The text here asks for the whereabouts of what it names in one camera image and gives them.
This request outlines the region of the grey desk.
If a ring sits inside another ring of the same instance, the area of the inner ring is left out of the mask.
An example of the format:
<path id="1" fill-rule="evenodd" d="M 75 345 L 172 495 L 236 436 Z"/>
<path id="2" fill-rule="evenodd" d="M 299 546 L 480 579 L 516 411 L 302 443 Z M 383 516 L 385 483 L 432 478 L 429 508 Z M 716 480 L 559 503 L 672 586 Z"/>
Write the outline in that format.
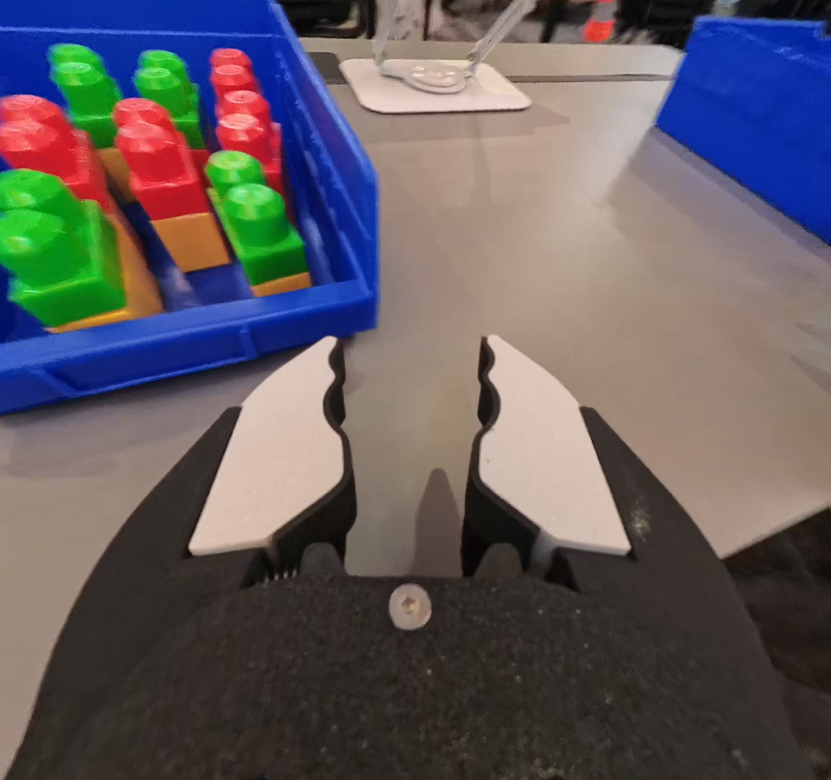
<path id="1" fill-rule="evenodd" d="M 829 246 L 653 127 L 657 68 L 507 114 L 382 116 L 377 327 L 346 345 L 348 569 L 459 568 L 480 338 L 556 376 L 728 556 L 829 506 Z"/>

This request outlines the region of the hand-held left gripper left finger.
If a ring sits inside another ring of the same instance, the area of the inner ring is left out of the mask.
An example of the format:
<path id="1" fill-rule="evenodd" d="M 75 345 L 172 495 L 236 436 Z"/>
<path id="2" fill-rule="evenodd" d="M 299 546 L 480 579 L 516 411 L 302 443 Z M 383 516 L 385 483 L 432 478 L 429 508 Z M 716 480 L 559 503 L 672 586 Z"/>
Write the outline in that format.
<path id="1" fill-rule="evenodd" d="M 279 573 L 306 548 L 340 558 L 357 517 L 343 346 L 325 337 L 283 363 L 244 400 L 202 513 L 194 557 L 263 550 Z"/>

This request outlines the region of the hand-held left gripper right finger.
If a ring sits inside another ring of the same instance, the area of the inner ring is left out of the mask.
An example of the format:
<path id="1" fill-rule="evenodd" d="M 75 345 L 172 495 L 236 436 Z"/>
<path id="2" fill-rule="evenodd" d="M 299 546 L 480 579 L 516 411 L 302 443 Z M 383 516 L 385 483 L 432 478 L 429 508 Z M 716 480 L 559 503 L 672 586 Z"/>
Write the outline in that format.
<path id="1" fill-rule="evenodd" d="M 497 544 L 514 548 L 522 571 L 544 576 L 562 550 L 627 557 L 631 541 L 577 399 L 496 335 L 481 339 L 477 377 L 463 575 Z"/>

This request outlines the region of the blue plastic storage bin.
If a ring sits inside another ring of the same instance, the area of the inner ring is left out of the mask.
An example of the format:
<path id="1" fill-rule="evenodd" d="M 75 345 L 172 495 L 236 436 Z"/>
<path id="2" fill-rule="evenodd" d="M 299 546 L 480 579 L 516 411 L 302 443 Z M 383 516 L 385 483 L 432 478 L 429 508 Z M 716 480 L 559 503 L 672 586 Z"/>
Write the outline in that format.
<path id="1" fill-rule="evenodd" d="M 2 414 L 254 360 L 377 324 L 378 178 L 322 73 L 274 0 L 1 0 L 2 96 L 58 102 L 47 51 L 91 48 L 122 90 L 140 53 L 179 55 L 212 104 L 209 55 L 249 55 L 283 129 L 293 220 L 313 286 L 256 297 L 241 266 L 184 276 L 138 205 L 126 207 L 164 311 L 149 318 L 52 335 L 6 298 L 2 271 Z"/>
<path id="2" fill-rule="evenodd" d="M 697 19 L 656 126 L 829 244 L 829 18 Z"/>

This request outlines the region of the orange traffic cone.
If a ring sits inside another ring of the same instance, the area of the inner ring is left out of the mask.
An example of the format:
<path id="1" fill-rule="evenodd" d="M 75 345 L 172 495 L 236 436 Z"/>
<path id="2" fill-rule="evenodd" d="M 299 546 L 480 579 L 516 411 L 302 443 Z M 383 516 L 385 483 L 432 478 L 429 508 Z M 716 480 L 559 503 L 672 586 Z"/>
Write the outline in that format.
<path id="1" fill-rule="evenodd" d="M 596 0 L 582 28 L 587 44 L 604 44 L 612 37 L 618 15 L 618 0 Z"/>

